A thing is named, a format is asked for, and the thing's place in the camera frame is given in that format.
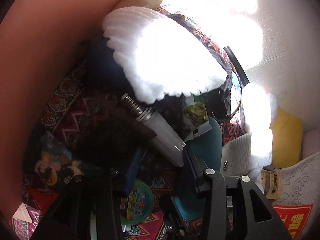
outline metal screw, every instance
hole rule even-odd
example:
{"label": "metal screw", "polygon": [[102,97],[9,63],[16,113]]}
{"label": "metal screw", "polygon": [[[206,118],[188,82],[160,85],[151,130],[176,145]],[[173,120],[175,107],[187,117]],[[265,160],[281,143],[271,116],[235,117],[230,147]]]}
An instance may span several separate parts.
{"label": "metal screw", "polygon": [[130,113],[137,118],[143,111],[146,109],[143,106],[140,106],[139,103],[134,101],[129,94],[123,94],[121,97],[121,102],[126,109],[130,111]]}
{"label": "metal screw", "polygon": [[184,237],[184,236],[186,235],[186,233],[185,233],[185,231],[184,231],[183,229],[180,229],[180,230],[179,230],[179,235],[180,235],[181,237]]}
{"label": "metal screw", "polygon": [[241,177],[241,180],[242,180],[243,182],[249,182],[249,181],[250,181],[250,178],[249,178],[247,175],[243,175],[243,176]]}
{"label": "metal screw", "polygon": [[226,171],[228,167],[228,161],[226,160],[223,165],[223,170]]}
{"label": "metal screw", "polygon": [[113,169],[113,168],[110,168],[110,173],[111,173],[111,174],[116,174],[116,173],[118,173],[118,172],[119,172],[118,170]]}
{"label": "metal screw", "polygon": [[74,180],[75,182],[79,182],[79,181],[82,180],[82,176],[81,176],[81,175],[76,175],[76,176],[73,177],[73,180]]}
{"label": "metal screw", "polygon": [[206,173],[206,174],[209,174],[209,175],[212,175],[212,174],[214,174],[214,169],[210,169],[210,168],[209,168],[209,169],[206,169],[206,170],[205,170],[205,173]]}

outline green plastic lid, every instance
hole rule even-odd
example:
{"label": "green plastic lid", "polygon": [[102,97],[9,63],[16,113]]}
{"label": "green plastic lid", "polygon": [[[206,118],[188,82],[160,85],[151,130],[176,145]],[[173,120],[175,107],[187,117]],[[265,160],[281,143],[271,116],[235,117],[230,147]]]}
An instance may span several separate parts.
{"label": "green plastic lid", "polygon": [[128,198],[120,203],[122,225],[136,225],[144,221],[152,212],[154,205],[151,189],[141,180],[136,180]]}

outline yellow sponge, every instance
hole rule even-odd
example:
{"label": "yellow sponge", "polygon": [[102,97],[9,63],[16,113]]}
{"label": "yellow sponge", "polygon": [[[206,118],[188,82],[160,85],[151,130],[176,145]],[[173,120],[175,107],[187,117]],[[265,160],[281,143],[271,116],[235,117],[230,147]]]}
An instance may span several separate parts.
{"label": "yellow sponge", "polygon": [[303,121],[279,107],[270,129],[273,132],[272,165],[287,168],[296,164],[301,150]]}

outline threaded metal rod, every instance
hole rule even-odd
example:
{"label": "threaded metal rod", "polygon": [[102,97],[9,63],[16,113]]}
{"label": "threaded metal rod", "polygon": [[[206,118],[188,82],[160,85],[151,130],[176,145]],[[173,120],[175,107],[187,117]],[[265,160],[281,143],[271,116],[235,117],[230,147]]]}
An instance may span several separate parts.
{"label": "threaded metal rod", "polygon": [[134,101],[129,94],[123,94],[121,97],[121,102],[124,105],[124,107],[130,111],[130,114],[132,114],[135,118],[140,116],[143,111],[146,109],[143,106],[140,106],[136,101]]}

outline metal screw head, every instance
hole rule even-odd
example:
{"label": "metal screw head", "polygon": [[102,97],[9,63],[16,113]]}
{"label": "metal screw head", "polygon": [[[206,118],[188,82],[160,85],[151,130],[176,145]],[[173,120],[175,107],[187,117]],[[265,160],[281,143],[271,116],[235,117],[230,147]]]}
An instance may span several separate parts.
{"label": "metal screw head", "polygon": [[116,174],[116,173],[118,173],[118,172],[119,172],[118,170],[113,169],[113,168],[110,168],[110,173],[111,173],[111,174]]}
{"label": "metal screw head", "polygon": [[184,236],[186,235],[186,232],[185,232],[183,229],[180,229],[180,230],[179,230],[179,235],[180,235],[181,237],[184,237]]}
{"label": "metal screw head", "polygon": [[223,165],[223,170],[226,171],[228,167],[228,161],[226,160]]}
{"label": "metal screw head", "polygon": [[250,178],[249,178],[249,176],[247,176],[247,175],[243,175],[243,176],[241,177],[241,180],[242,180],[243,182],[249,182],[249,181],[250,181]]}
{"label": "metal screw head", "polygon": [[210,168],[209,168],[209,169],[206,169],[206,170],[205,170],[205,173],[206,173],[206,174],[209,174],[209,175],[212,175],[212,174],[214,174],[214,169],[210,169]]}
{"label": "metal screw head", "polygon": [[75,182],[79,182],[79,181],[82,180],[82,176],[81,176],[81,175],[76,175],[76,176],[73,177],[73,180],[74,180]]}

